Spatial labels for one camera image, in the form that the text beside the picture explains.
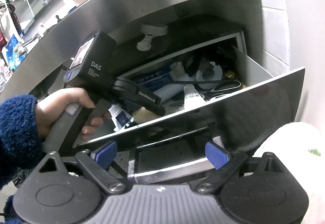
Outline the person's left hand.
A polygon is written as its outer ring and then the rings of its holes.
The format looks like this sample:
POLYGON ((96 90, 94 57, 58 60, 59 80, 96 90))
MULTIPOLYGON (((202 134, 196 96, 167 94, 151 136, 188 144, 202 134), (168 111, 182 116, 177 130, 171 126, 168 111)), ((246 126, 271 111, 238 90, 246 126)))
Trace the person's left hand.
MULTIPOLYGON (((85 108, 95 107, 86 90, 77 87, 60 89, 36 104, 35 117, 40 137, 45 138, 48 136, 54 122, 71 103, 79 103, 85 108)), ((84 126, 81 130, 82 140, 86 141, 89 136, 92 136, 96 128, 104 124, 105 119, 111 119, 110 112, 107 111, 99 117, 93 117, 90 124, 84 126)))

